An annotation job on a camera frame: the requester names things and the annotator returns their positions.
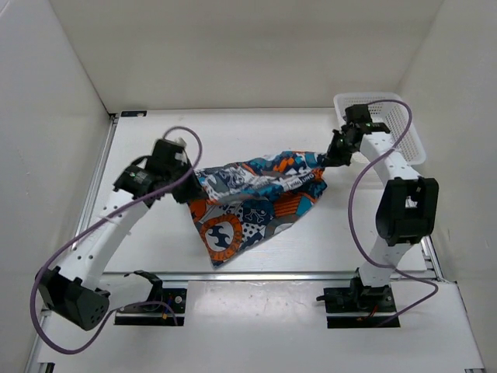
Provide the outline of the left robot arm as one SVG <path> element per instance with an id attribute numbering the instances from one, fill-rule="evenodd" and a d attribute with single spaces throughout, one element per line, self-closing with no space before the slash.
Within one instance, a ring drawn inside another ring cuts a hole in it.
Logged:
<path id="1" fill-rule="evenodd" d="M 112 309 L 138 303 L 154 311 L 163 300 L 162 280 L 144 270 L 117 282 L 103 272 L 133 226 L 153 203 L 171 193 L 186 201 L 202 189 L 191 170 L 183 139 L 159 138 L 150 155 L 135 159 L 116 179 L 97 229 L 79 239 L 75 251 L 46 270 L 38 285 L 44 304 L 85 331 L 94 329 Z"/>

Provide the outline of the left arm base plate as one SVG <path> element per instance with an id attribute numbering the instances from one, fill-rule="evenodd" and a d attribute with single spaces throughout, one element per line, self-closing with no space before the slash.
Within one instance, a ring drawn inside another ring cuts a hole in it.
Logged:
<path id="1" fill-rule="evenodd" d="M 186 283 L 165 283 L 161 302 L 154 305 L 132 305 L 121 308 L 114 316 L 115 326 L 184 326 L 187 303 Z"/>

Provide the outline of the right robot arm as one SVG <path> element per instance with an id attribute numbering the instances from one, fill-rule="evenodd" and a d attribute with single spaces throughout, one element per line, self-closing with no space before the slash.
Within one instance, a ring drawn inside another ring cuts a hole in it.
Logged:
<path id="1" fill-rule="evenodd" d="M 374 122 L 369 104 L 345 109 L 345 124 L 333 132 L 325 166 L 348 166 L 359 152 L 368 161 L 359 176 L 373 170 L 384 187 L 375 215 L 377 238 L 371 251 L 358 239 L 353 221 L 353 202 L 359 181 L 349 194 L 349 229 L 365 262 L 350 281 L 348 291 L 332 290 L 326 296 L 340 312 L 381 310 L 390 295 L 390 277 L 401 258 L 434 229 L 439 184 L 415 171 L 400 153 L 402 136 L 393 137 L 389 127 Z"/>

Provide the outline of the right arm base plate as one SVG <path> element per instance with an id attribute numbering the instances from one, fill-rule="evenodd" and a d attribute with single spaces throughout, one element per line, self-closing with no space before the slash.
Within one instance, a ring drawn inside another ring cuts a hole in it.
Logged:
<path id="1" fill-rule="evenodd" d="M 324 288 L 316 298 L 325 305 L 328 329 L 400 328 L 394 296 L 382 288 Z"/>

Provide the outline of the colourful patterned shorts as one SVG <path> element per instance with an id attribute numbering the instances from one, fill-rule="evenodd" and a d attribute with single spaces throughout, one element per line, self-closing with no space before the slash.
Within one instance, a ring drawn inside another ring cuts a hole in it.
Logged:
<path id="1" fill-rule="evenodd" d="M 291 227 L 327 188 L 325 156 L 285 151 L 198 169 L 205 197 L 188 202 L 193 224 L 213 267 Z"/>

